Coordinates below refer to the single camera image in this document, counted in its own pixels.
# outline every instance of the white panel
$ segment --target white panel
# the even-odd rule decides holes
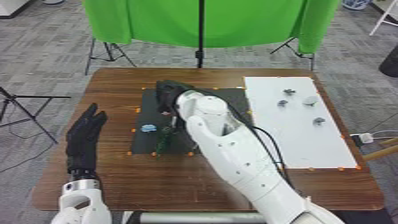
[[[313,79],[246,77],[246,86],[254,124],[276,138],[288,167],[356,168],[356,159],[317,93]],[[288,96],[285,89],[293,89],[297,93]],[[318,102],[311,107],[302,102],[315,96]],[[281,100],[288,101],[285,107],[277,106]],[[325,119],[322,125],[313,123],[318,117]],[[272,142],[267,137],[263,140],[276,155]]]
[[[9,16],[31,0],[0,0],[0,16]]]

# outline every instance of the green backdrop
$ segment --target green backdrop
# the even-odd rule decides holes
[[[299,38],[318,49],[340,0],[206,0],[205,47],[249,46]],[[98,40],[132,39],[198,47],[199,0],[86,0]]]

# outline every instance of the robotic arm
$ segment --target robotic arm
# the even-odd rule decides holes
[[[269,224],[341,224],[334,214],[292,189],[260,139],[217,96],[174,81],[157,84],[162,114],[187,122],[187,130],[215,172],[246,195]]]
[[[110,224],[112,217],[102,197],[102,182],[96,175],[96,143],[107,114],[96,114],[93,104],[68,131],[70,183],[62,186],[59,214],[52,224]]]
[[[267,224],[343,224],[292,189],[247,124],[217,96],[174,81],[157,83],[158,112],[185,121],[192,140],[226,182],[246,195]],[[110,224],[96,175],[96,142],[107,114],[91,105],[68,132],[68,173],[52,224]]]

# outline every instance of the floor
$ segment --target floor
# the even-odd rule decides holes
[[[54,100],[39,118],[57,137],[80,101],[91,76],[84,76],[91,28],[84,16],[82,1],[68,0],[61,6],[45,6],[41,1],[13,20],[0,20],[0,83],[18,94],[68,95],[71,100]],[[384,25],[368,36],[381,14],[372,8],[361,12],[340,9],[329,28],[324,46],[317,54],[317,74],[350,133],[398,129],[398,79],[382,75],[379,64],[397,45],[398,29]],[[206,51],[206,67],[309,68],[290,50],[274,55],[277,44]],[[123,46],[141,67],[194,67],[194,49],[134,41]],[[91,72],[102,66],[128,66],[94,62]],[[23,101],[34,110],[41,100]],[[7,120],[22,114],[13,107]],[[0,173],[0,223],[50,223],[54,212],[32,207],[36,186],[50,152],[55,149],[45,135],[31,137],[39,130],[29,123],[0,129],[0,170],[22,160],[43,155],[22,166]],[[368,153],[379,145],[361,150]],[[386,194],[386,207],[398,224],[398,154],[368,163]]]

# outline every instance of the robot forearm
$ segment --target robot forearm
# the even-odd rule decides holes
[[[276,169],[270,155],[226,102],[189,90],[176,113],[217,174],[246,195],[269,224],[341,224],[333,213],[301,197]]]

